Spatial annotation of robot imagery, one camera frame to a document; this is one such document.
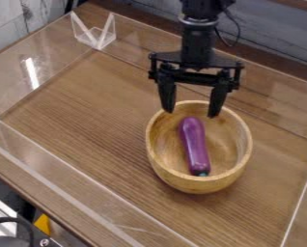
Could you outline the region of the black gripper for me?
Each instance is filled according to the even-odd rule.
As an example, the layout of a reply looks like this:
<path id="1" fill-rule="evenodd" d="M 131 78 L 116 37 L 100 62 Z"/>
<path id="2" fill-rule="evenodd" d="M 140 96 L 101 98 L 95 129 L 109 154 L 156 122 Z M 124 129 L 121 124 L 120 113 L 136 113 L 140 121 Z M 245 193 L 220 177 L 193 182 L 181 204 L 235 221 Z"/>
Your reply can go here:
<path id="1" fill-rule="evenodd" d="M 219 57 L 213 52 L 217 18 L 184 15 L 180 49 L 152 52 L 148 78 L 155 80 L 163 109 L 171 113 L 175 107 L 176 83 L 213 87 L 208 117 L 219 115 L 228 91 L 240 87 L 241 62 Z"/>

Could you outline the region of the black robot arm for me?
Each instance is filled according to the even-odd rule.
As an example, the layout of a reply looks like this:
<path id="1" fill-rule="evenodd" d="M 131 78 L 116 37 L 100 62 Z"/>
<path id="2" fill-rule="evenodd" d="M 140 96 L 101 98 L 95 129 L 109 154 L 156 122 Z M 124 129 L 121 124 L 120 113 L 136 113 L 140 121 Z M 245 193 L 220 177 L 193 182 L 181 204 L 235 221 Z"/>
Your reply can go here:
<path id="1" fill-rule="evenodd" d="M 168 113 L 175 107 L 177 83 L 212 87 L 208 117 L 215 118 L 227 94 L 240 88 L 245 67 L 240 61 L 223 58 L 213 52 L 215 38 L 229 45 L 216 29 L 219 15 L 225 14 L 240 27 L 228 11 L 236 0 L 180 0 L 180 3 L 180 50 L 148 55 L 148 78 L 157 85 L 161 107 Z"/>

